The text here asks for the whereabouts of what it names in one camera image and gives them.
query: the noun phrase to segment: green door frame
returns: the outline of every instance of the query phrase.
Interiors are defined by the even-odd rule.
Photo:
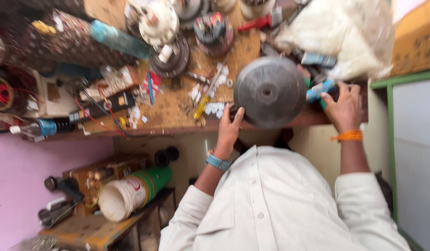
[[[390,176],[391,188],[393,189],[393,208],[394,220],[398,222],[398,195],[396,186],[396,166],[395,166],[395,125],[394,125],[394,111],[393,111],[393,86],[398,84],[414,83],[430,79],[430,70],[420,73],[411,74],[408,76],[399,76],[379,81],[374,81],[370,84],[371,89],[387,89],[387,103],[388,103],[388,125],[390,137]],[[400,234],[408,241],[414,251],[425,251],[407,232],[398,227]]]

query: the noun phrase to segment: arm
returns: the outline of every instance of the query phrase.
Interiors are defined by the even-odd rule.
[[[362,97],[358,85],[338,83],[339,100],[322,93],[325,113],[339,133],[358,129],[362,117]],[[370,251],[410,250],[391,219],[385,198],[370,173],[362,142],[341,142],[340,176],[336,180],[336,201],[353,240]]]
[[[240,108],[235,115],[234,122],[229,120],[229,110],[232,105],[226,105],[218,129],[218,142],[213,153],[214,157],[227,160],[234,149],[238,138],[244,108]],[[206,215],[213,200],[216,186],[223,171],[207,164],[201,175],[190,186],[179,203],[175,215],[169,225],[161,231],[159,251],[192,250],[195,232],[204,215]]]

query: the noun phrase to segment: hand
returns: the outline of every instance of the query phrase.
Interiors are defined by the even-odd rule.
[[[338,82],[337,85],[340,91],[337,103],[329,94],[325,92],[320,94],[326,103],[324,112],[340,134],[347,130],[359,129],[363,116],[360,86],[343,82]]]
[[[235,115],[234,122],[231,123],[229,120],[229,110],[233,106],[233,103],[226,104],[223,111],[223,117],[219,123],[218,142],[216,144],[213,156],[221,160],[227,160],[234,150],[234,143],[238,138],[240,124],[243,121],[244,108],[241,107],[238,109],[237,114]]]

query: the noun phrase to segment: yellow screwdriver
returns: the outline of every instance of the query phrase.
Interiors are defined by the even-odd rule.
[[[207,90],[206,94],[204,95],[204,97],[201,98],[201,101],[199,103],[199,106],[196,108],[195,112],[193,113],[193,117],[195,119],[199,119],[201,118],[202,113],[204,112],[207,103],[209,102],[209,100],[211,99],[209,97],[209,93],[211,92],[211,90],[215,87],[215,83],[218,80],[219,75],[221,74],[221,71],[223,71],[224,66],[226,65],[226,61],[228,59],[229,53],[226,55],[226,57],[223,60],[223,63],[221,64],[221,67],[218,69],[217,73],[215,74],[215,77],[212,79],[212,83],[209,87],[209,89]]]

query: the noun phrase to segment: orange thread bracelet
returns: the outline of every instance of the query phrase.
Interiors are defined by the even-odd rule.
[[[363,132],[360,129],[352,129],[344,131],[343,133],[333,136],[330,139],[331,141],[337,140],[341,141],[363,141]]]

